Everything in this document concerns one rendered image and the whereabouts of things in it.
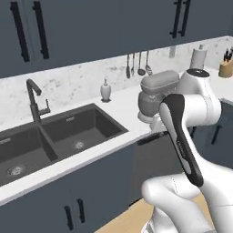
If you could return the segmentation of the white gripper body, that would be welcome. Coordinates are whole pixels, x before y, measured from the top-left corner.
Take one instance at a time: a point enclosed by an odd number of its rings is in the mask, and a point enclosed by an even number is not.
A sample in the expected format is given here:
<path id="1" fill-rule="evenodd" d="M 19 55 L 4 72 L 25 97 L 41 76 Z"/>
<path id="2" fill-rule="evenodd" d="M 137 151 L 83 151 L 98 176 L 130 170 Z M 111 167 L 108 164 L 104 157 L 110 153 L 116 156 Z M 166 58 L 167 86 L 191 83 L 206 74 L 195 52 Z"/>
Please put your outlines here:
<path id="1" fill-rule="evenodd" d="M 161 117 L 160 117 L 160 114 L 155 114 L 153 116 L 153 120 L 151 123 L 151 131 L 158 133 L 158 132 L 164 132 L 166 130 L 167 130 L 167 128 L 163 124 Z"/>

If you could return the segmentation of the grey stand mixer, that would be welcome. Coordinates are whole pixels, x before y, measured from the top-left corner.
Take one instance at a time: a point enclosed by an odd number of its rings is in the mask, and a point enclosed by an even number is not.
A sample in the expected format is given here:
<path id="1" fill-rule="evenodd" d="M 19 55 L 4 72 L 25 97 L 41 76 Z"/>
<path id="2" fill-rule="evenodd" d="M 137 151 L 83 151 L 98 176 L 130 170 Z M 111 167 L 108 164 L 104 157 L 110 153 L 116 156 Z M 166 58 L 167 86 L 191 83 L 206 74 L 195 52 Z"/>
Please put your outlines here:
<path id="1" fill-rule="evenodd" d="M 151 76 L 145 76 L 141 83 L 141 92 L 138 94 L 137 117 L 144 123 L 150 124 L 153 116 L 158 113 L 159 105 L 166 95 L 175 91 L 179 73 L 167 70 Z"/>

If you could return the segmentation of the dark grey dishwasher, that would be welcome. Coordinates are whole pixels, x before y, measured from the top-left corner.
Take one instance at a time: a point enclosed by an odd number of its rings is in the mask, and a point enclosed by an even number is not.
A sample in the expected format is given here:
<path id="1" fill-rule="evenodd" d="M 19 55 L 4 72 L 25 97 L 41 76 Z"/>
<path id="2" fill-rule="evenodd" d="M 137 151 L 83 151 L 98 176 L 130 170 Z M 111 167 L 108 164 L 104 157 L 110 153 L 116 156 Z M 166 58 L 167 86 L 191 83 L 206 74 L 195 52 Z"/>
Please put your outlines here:
<path id="1" fill-rule="evenodd" d="M 142 198 L 141 186 L 145 180 L 182 171 L 169 134 L 142 146 L 135 143 L 130 204 Z"/>

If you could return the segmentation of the dark hanging ladle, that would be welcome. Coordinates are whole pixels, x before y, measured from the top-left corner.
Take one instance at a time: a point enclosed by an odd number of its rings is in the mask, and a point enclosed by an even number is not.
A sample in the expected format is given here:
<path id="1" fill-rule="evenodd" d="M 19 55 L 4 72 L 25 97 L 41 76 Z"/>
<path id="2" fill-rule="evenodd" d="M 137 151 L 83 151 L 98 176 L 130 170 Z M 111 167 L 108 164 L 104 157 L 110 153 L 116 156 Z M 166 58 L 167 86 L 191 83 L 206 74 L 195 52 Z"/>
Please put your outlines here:
<path id="1" fill-rule="evenodd" d="M 144 70 L 144 69 L 141 67 L 141 52 L 139 52 L 139 57 L 138 57 L 138 70 L 137 70 L 137 73 L 138 73 L 140 76 L 144 76 L 145 73 L 146 73 L 146 70 Z"/>

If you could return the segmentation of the grey hanging spoon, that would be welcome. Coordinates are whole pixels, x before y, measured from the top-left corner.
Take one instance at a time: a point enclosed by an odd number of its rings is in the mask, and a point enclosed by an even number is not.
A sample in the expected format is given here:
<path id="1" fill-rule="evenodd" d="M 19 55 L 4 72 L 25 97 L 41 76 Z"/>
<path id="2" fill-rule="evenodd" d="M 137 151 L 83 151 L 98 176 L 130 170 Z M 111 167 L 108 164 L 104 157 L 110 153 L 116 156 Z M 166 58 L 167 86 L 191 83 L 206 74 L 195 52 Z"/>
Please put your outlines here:
<path id="1" fill-rule="evenodd" d="M 146 72 L 149 76 L 152 76 L 153 75 L 153 72 L 152 72 L 152 69 L 151 67 L 149 66 L 148 64 L 148 56 L 149 56 L 149 50 L 147 50 L 147 58 L 146 58 L 146 66 L 145 66 L 145 69 L 146 69 Z"/>

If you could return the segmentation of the white soap dispenser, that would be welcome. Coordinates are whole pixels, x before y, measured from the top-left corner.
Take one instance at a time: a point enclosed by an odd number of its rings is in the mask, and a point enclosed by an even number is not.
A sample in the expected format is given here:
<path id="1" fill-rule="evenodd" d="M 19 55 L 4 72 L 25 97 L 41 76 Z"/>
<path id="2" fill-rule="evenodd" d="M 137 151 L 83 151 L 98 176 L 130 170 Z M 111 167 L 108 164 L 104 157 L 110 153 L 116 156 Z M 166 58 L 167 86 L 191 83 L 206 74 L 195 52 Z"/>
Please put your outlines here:
<path id="1" fill-rule="evenodd" d="M 107 81 L 100 87 L 100 93 L 103 101 L 107 102 L 110 100 L 111 85 L 109 85 Z"/>

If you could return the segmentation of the dark blue base cupboard door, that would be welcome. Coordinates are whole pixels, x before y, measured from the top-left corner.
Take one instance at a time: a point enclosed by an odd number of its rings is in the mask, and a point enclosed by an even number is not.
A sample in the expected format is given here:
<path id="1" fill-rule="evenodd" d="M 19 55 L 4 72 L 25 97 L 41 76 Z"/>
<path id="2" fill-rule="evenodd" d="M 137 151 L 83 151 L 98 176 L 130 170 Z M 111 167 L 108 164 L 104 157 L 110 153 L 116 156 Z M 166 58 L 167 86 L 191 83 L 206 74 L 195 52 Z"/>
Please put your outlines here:
<path id="1" fill-rule="evenodd" d="M 75 233 L 64 206 L 71 208 L 65 183 L 53 182 L 0 207 L 0 233 Z"/>
<path id="2" fill-rule="evenodd" d="M 127 209 L 132 155 L 133 147 L 127 146 L 76 172 L 72 187 L 76 233 L 94 233 Z M 79 198 L 84 202 L 85 223 L 79 218 Z"/>
<path id="3" fill-rule="evenodd" d="M 220 100 L 221 117 L 213 126 L 197 127 L 193 135 L 198 153 L 206 160 L 233 169 L 233 102 Z M 221 125 L 214 145 L 211 139 L 217 125 Z"/>

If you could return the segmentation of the dark double sink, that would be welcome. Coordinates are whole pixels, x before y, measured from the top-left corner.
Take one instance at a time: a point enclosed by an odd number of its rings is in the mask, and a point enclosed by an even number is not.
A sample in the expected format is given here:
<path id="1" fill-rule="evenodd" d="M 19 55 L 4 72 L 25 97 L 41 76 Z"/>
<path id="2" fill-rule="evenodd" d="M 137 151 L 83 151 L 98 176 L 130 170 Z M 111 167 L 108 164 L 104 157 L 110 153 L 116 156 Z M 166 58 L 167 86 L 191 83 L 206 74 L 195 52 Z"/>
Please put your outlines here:
<path id="1" fill-rule="evenodd" d="M 2 131 L 0 187 L 126 132 L 94 104 Z"/>

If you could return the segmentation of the white paper towel roll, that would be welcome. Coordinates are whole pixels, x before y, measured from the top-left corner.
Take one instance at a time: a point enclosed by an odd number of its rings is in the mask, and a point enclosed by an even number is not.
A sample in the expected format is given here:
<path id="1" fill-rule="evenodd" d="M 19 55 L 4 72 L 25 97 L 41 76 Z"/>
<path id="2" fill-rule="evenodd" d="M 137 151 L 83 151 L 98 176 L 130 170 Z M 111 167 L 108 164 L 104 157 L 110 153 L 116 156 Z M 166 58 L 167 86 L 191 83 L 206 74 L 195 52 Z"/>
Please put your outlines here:
<path id="1" fill-rule="evenodd" d="M 207 52 L 207 49 L 203 45 L 200 45 L 198 48 L 194 48 L 189 67 L 203 69 Z"/>

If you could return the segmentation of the wooden knife block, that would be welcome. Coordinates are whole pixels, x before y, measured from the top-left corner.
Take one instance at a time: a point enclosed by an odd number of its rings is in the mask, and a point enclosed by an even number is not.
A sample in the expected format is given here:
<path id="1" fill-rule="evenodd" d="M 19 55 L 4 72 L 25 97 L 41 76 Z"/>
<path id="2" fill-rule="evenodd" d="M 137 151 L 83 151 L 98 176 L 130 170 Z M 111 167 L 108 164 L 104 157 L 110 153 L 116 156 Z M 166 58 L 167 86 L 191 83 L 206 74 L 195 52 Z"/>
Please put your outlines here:
<path id="1" fill-rule="evenodd" d="M 233 47 L 226 50 L 223 60 L 219 65 L 218 75 L 223 78 L 233 76 Z"/>

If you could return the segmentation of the black tap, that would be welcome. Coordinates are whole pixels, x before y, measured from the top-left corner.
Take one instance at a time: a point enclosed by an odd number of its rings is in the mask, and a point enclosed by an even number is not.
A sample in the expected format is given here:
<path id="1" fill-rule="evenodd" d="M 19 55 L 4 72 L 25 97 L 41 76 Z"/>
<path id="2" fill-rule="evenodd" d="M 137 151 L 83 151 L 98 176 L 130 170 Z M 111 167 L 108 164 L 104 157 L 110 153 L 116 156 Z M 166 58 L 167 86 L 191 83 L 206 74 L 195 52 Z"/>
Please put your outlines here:
<path id="1" fill-rule="evenodd" d="M 30 78 L 26 80 L 26 88 L 27 88 L 27 93 L 29 96 L 29 101 L 30 101 L 30 109 L 32 113 L 32 117 L 35 122 L 40 122 L 41 121 L 41 116 L 48 114 L 51 112 L 49 105 L 46 105 L 46 108 L 44 109 L 39 109 L 38 104 L 35 101 L 35 96 L 34 94 L 37 94 L 40 96 L 42 94 L 42 90 L 39 88 L 39 86 Z"/>

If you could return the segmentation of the dark blue wall cupboard door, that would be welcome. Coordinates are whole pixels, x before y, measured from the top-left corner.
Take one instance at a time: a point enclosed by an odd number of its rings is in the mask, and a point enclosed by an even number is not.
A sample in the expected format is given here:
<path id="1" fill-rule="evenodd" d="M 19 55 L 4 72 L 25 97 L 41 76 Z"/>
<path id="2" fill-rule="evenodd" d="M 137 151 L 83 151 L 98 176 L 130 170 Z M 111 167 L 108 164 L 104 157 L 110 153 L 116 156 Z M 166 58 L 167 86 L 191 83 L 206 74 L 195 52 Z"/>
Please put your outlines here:
<path id="1" fill-rule="evenodd" d="M 30 68 L 30 61 L 25 62 L 21 56 L 15 22 L 10 10 L 10 3 L 14 1 L 18 3 L 25 32 L 20 0 L 0 0 L 0 77 L 22 75 Z"/>
<path id="2" fill-rule="evenodd" d="M 233 0 L 191 0 L 186 42 L 230 35 L 233 23 Z"/>
<path id="3" fill-rule="evenodd" d="M 107 56 L 172 46 L 176 0 L 105 0 Z"/>
<path id="4" fill-rule="evenodd" d="M 44 59 L 33 10 L 34 1 L 41 3 L 49 58 Z M 97 59 L 99 51 L 93 36 L 94 24 L 87 19 L 91 9 L 87 0 L 33 0 L 30 5 L 36 55 L 42 69 L 89 62 Z"/>

